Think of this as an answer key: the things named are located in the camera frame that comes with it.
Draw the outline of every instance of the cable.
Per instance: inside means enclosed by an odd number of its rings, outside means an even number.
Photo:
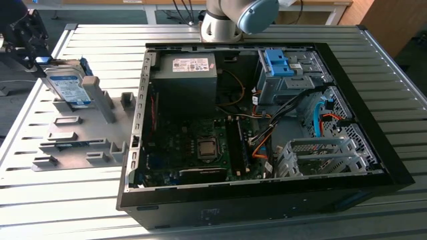
[[[255,148],[253,152],[252,152],[252,157],[255,156],[263,156],[263,155],[257,155],[256,152],[259,151],[261,145],[264,144],[264,142],[267,141],[267,139],[269,138],[269,136],[272,135],[273,131],[271,131],[268,133],[268,135],[264,137],[264,139],[261,140],[260,144],[257,145],[257,147]]]
[[[191,10],[191,21],[192,23],[195,23],[195,12],[193,12],[192,0],[188,0],[188,3],[189,3],[189,10]]]
[[[336,120],[341,120],[343,118],[337,115],[335,115],[333,113],[327,113],[327,114],[323,114],[323,117],[328,117],[331,116],[332,118],[335,118]]]
[[[187,4],[184,3],[184,0],[180,0],[180,2],[181,2],[181,5],[184,6],[184,8],[187,10],[188,16],[192,16],[192,14],[191,14],[191,12],[189,12],[189,10],[187,8]]]
[[[1,83],[13,83],[13,82],[30,82],[34,83],[37,80],[6,80],[6,81],[0,81]]]
[[[301,18],[301,15],[303,15],[303,9],[304,9],[304,1],[303,0],[299,0],[300,1],[300,10],[299,10],[299,13],[297,13],[297,18],[295,21],[289,22],[288,25],[291,24],[297,24],[299,23],[299,20]]]
[[[320,101],[313,106],[312,126],[313,126],[313,133],[315,133],[316,138],[319,138],[321,136],[320,127],[319,127],[319,109],[320,109],[320,106],[324,105],[324,104],[325,104],[325,102]]]
[[[188,27],[192,27],[192,28],[196,27],[196,26],[189,25],[189,23],[184,20],[183,15],[181,15],[180,10],[179,10],[179,6],[176,5],[175,0],[172,0],[172,2],[173,2],[175,9],[176,9],[177,15],[180,17],[180,20],[188,25]]]
[[[229,111],[227,111],[221,106],[216,106],[219,110],[221,110],[227,115],[236,115],[236,116],[243,116],[243,117],[248,117],[251,119],[261,119],[261,116],[251,116],[247,114],[241,114],[241,113],[231,113]]]
[[[237,83],[239,83],[239,85],[240,85],[240,88],[241,88],[241,94],[240,94],[240,97],[239,97],[239,99],[237,99],[236,101],[216,104],[216,106],[229,106],[229,105],[233,105],[233,104],[236,104],[237,102],[240,102],[240,100],[243,99],[243,97],[244,97],[244,95],[245,95],[245,88],[244,88],[244,86],[243,86],[241,81],[239,80],[239,78],[236,77],[236,75],[235,75],[231,71],[228,71],[228,70],[225,70],[225,69],[223,69],[221,71],[225,72],[225,73],[228,73],[228,74],[233,77],[233,79],[237,81]]]
[[[251,138],[248,143],[252,144],[253,142],[256,142],[261,138],[261,136],[264,136],[269,131],[273,130],[273,128],[276,127],[276,124],[277,124],[277,121],[269,124],[268,128],[261,133],[255,135],[253,138]]]
[[[255,117],[261,117],[263,116],[263,114],[257,114],[256,112],[255,112],[255,108],[256,108],[256,106],[253,105],[253,108],[252,108],[252,116],[255,116]],[[265,118],[272,118],[272,116],[269,115],[269,114],[265,114]]]
[[[320,137],[323,137],[323,121],[321,121],[321,119],[319,121],[319,128],[320,128]]]

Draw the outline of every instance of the aluminum profile table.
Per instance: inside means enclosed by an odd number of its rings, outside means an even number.
[[[145,43],[199,41],[197,29],[183,25],[65,29],[53,56],[82,55],[112,97],[137,91]],[[116,211],[120,167],[30,170],[36,137],[57,114],[38,80],[0,149],[0,238],[427,239],[427,101],[369,33],[355,26],[276,25],[245,41],[329,44],[416,183],[340,213],[148,232]]]

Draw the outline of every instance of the case label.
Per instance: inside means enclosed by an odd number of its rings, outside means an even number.
[[[207,58],[175,58],[172,72],[203,72],[209,71]]]
[[[303,67],[301,67],[301,65],[299,63],[289,64],[288,66],[291,67],[291,69],[303,69]]]
[[[90,98],[86,91],[80,86],[80,80],[77,76],[50,76],[49,79],[56,86],[62,99],[72,105],[88,105]]]

